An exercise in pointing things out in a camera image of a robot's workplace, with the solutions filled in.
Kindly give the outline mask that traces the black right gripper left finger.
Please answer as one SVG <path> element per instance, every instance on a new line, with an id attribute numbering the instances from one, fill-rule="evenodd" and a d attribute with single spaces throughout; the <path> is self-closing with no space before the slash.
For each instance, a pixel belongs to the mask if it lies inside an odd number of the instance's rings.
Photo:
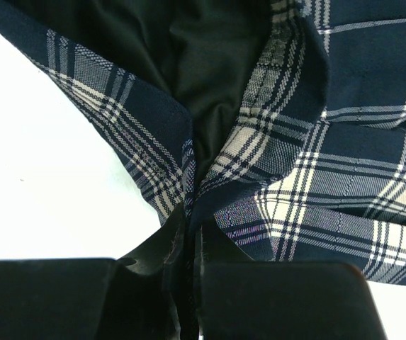
<path id="1" fill-rule="evenodd" d="M 184 225 L 177 205 L 120 259 L 0 260 L 0 339 L 182 339 L 165 273 Z"/>

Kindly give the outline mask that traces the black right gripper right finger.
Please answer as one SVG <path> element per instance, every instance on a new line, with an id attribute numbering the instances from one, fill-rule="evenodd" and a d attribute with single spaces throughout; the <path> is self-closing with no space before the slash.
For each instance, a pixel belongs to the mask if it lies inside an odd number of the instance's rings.
<path id="1" fill-rule="evenodd" d="M 196 233 L 204 339 L 386 339 L 360 271 L 338 262 L 255 261 L 214 221 Z"/>

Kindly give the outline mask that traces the navy plaid pleated skirt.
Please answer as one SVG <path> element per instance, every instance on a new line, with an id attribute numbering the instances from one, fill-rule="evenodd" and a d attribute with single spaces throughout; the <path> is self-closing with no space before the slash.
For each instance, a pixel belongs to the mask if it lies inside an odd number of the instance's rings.
<path id="1" fill-rule="evenodd" d="M 190 279 L 249 259 L 406 285 L 406 1 L 0 1 L 0 33 L 109 144 Z"/>

